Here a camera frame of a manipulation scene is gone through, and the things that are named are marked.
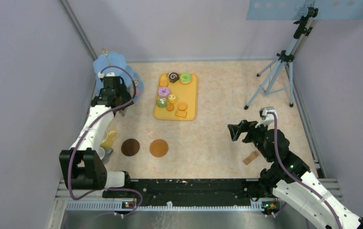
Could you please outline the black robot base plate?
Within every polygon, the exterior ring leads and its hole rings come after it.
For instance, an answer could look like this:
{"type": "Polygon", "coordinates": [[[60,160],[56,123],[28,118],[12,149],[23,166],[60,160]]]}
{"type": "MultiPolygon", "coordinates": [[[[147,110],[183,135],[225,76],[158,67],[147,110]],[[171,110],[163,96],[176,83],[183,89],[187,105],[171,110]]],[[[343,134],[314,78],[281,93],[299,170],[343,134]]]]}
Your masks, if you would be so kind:
{"type": "Polygon", "coordinates": [[[255,200],[272,198],[257,179],[131,179],[126,191],[103,192],[103,198],[142,200],[142,206],[231,207],[249,206],[255,200]]]}

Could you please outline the chocolate drizzle sprinkle donut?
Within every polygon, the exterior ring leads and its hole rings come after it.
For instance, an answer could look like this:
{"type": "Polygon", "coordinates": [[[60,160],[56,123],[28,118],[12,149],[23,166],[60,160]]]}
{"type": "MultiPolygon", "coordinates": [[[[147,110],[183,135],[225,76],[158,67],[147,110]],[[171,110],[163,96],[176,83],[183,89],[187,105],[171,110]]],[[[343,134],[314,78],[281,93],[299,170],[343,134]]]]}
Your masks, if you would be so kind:
{"type": "Polygon", "coordinates": [[[134,87],[132,83],[128,86],[128,92],[130,93],[131,96],[134,94],[134,87]]]}

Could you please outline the purple sprinkled donut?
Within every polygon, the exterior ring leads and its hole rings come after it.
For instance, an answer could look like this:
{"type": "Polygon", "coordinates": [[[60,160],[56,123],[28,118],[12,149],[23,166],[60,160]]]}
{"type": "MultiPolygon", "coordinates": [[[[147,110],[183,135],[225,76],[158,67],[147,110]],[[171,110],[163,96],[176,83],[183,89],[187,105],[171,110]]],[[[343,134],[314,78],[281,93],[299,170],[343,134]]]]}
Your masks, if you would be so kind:
{"type": "Polygon", "coordinates": [[[158,88],[157,94],[160,98],[167,98],[171,94],[171,91],[167,86],[162,86],[158,88]]]}

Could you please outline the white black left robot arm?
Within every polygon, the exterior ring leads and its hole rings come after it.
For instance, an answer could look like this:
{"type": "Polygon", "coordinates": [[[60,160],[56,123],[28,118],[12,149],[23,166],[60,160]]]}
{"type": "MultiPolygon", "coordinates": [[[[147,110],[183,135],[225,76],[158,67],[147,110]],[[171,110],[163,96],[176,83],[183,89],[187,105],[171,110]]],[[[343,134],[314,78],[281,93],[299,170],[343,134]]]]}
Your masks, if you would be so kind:
{"type": "Polygon", "coordinates": [[[108,171],[98,154],[108,138],[106,129],[115,114],[133,104],[136,94],[130,94],[120,76],[104,79],[104,86],[91,102],[89,115],[78,138],[68,150],[62,150],[59,162],[66,187],[71,190],[101,190],[113,187],[120,197],[127,197],[132,184],[125,172],[108,171]]]}

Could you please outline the pink cupcake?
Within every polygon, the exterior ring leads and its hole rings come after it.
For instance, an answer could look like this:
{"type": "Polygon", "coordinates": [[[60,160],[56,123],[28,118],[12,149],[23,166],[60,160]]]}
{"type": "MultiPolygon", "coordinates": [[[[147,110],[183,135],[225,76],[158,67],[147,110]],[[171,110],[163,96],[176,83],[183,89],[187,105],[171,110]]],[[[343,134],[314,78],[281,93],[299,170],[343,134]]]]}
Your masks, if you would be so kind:
{"type": "Polygon", "coordinates": [[[136,88],[135,96],[138,97],[139,95],[140,95],[140,90],[138,88],[136,88]]]}

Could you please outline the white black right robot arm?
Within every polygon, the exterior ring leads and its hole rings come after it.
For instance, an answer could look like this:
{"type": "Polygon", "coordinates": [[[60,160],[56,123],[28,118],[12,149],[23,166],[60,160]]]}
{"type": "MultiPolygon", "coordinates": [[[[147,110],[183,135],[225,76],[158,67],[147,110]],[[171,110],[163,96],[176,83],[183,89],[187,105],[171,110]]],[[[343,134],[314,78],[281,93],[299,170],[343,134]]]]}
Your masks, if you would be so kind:
{"type": "Polygon", "coordinates": [[[242,142],[252,143],[271,163],[258,179],[262,195],[284,201],[318,229],[363,229],[363,217],[345,207],[310,167],[290,151],[290,142],[282,131],[247,120],[227,127],[232,141],[245,133],[242,142]]]}

